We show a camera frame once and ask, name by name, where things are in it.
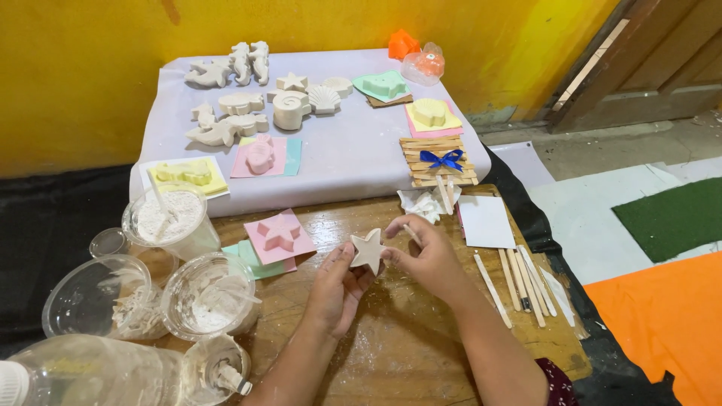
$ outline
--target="hand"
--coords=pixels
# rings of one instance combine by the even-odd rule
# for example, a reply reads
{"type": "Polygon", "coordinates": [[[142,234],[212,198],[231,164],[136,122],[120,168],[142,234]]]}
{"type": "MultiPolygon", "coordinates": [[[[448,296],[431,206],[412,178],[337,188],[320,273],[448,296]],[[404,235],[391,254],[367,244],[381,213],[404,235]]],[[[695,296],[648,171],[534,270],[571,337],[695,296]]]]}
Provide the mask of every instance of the hand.
{"type": "MultiPolygon", "coordinates": [[[[346,242],[323,260],[303,315],[304,321],[321,328],[335,340],[349,331],[361,296],[376,279],[368,266],[349,268],[354,250],[353,244],[346,242]]],[[[382,261],[379,273],[383,269],[382,261]]]]}
{"type": "Polygon", "coordinates": [[[449,306],[453,305],[455,299],[461,300],[461,293],[469,287],[476,289],[466,276],[448,237],[426,219],[417,215],[397,217],[386,228],[386,237],[395,237],[403,230],[404,224],[419,236],[421,246],[410,241],[411,255],[387,247],[381,252],[381,258],[389,260],[449,306]]]}

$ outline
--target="maroon patterned fabric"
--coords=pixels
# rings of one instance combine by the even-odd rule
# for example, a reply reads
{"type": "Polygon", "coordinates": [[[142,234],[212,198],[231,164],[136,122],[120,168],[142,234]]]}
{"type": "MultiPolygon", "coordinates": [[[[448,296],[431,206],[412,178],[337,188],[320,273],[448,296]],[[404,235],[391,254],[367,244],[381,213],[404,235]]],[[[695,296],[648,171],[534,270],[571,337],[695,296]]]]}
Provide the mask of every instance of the maroon patterned fabric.
{"type": "Polygon", "coordinates": [[[544,371],[549,382],[549,400],[547,406],[579,406],[577,398],[574,397],[572,381],[556,366],[546,358],[535,360],[536,364],[544,371]]]}

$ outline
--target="bottle cap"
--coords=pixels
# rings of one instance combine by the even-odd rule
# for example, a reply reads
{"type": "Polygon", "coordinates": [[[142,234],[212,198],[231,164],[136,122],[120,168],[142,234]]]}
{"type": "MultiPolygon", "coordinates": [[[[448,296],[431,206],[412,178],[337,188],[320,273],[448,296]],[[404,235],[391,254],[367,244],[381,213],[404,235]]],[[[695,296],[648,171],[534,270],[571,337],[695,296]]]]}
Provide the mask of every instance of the bottle cap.
{"type": "Polygon", "coordinates": [[[30,386],[27,369],[14,361],[0,361],[0,406],[21,406],[30,386]]]}

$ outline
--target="orange mat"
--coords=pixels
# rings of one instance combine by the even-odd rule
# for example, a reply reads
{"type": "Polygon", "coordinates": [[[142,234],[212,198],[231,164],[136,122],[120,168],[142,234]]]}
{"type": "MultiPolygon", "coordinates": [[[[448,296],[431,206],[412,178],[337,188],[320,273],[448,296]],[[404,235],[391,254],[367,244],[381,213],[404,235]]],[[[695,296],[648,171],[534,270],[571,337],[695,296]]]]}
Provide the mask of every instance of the orange mat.
{"type": "Polygon", "coordinates": [[[722,405],[722,252],[584,286],[652,383],[674,375],[683,406],[722,405]]]}

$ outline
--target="green mat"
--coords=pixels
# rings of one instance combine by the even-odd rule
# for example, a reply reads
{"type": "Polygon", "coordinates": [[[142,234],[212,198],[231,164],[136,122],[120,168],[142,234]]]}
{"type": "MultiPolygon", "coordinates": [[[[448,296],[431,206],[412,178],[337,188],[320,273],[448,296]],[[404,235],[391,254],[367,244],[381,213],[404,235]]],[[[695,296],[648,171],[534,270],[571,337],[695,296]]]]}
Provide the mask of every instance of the green mat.
{"type": "Polygon", "coordinates": [[[722,241],[722,178],[705,179],[613,207],[652,262],[722,241]]]}

